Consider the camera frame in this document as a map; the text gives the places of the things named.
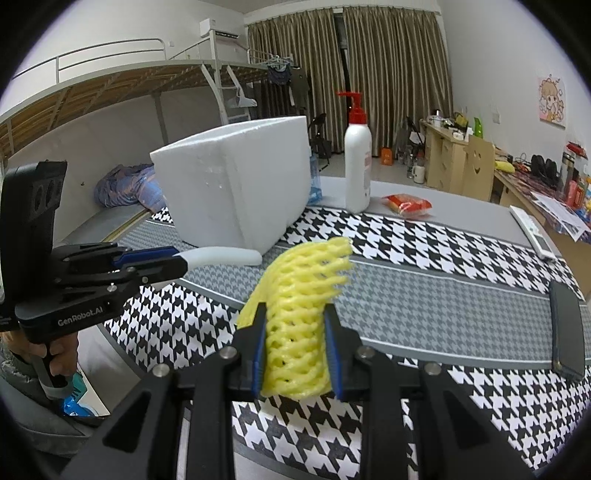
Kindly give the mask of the person's left hand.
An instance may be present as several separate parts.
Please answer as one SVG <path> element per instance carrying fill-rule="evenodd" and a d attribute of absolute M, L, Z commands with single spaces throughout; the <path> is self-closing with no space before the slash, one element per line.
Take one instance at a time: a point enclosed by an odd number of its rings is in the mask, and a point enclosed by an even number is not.
<path fill-rule="evenodd" d="M 61 337 L 46 348 L 43 344 L 31 343 L 22 331 L 8 331 L 1 333 L 3 344 L 17 357 L 30 363 L 33 357 L 52 357 L 49 365 L 53 376 L 71 376 L 76 371 L 78 358 L 78 334 L 73 333 Z"/>

